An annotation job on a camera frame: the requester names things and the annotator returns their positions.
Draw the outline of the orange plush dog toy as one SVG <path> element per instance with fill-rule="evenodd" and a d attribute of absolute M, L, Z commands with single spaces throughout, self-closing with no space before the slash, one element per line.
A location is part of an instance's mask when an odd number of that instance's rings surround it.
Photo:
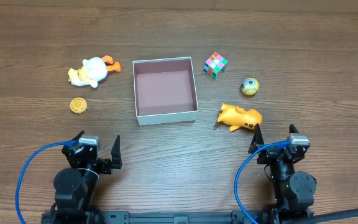
<path fill-rule="evenodd" d="M 217 122 L 229 125 L 230 132 L 234 132 L 239 128 L 254 130 L 257 124 L 262 124 L 262 115 L 254 109 L 245 110 L 239 106 L 223 103 Z"/>

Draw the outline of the white cardboard box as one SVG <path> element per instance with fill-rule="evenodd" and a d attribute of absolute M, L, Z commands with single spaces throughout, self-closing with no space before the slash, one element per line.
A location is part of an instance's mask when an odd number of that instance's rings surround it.
<path fill-rule="evenodd" d="M 132 68 L 139 125 L 196 120 L 199 109 L 191 57 L 135 60 Z"/>

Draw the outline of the multicoloured puzzle cube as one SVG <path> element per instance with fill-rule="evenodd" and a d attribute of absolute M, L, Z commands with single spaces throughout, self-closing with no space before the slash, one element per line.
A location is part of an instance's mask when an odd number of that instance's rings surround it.
<path fill-rule="evenodd" d="M 217 79 L 225 70 L 228 61 L 219 53 L 214 52 L 204 63 L 203 71 L 212 79 Z"/>

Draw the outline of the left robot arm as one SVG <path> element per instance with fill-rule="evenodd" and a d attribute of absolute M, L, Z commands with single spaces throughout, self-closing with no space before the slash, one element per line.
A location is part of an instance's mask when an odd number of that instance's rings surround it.
<path fill-rule="evenodd" d="M 111 149 L 111 157 L 98 157 L 100 140 L 97 136 L 81 131 L 62 148 L 70 165 L 61 170 L 53 180 L 55 203 L 48 214 L 43 214 L 42 223 L 106 223 L 100 209 L 92 206 L 94 190 L 101 174 L 110 175 L 112 170 L 122 167 L 120 136 Z"/>

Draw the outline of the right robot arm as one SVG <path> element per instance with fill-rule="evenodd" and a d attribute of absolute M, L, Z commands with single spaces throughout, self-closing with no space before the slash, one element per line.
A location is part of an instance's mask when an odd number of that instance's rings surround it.
<path fill-rule="evenodd" d="M 295 171 L 294 164 L 305 158 L 310 141 L 295 125 L 289 126 L 286 143 L 268 146 L 264 143 L 260 126 L 254 135 L 248 153 L 258 153 L 257 163 L 270 169 L 268 179 L 273 184 L 275 202 L 266 204 L 256 216 L 258 223 L 289 223 L 308 218 L 314 204 L 316 179 L 303 171 Z"/>

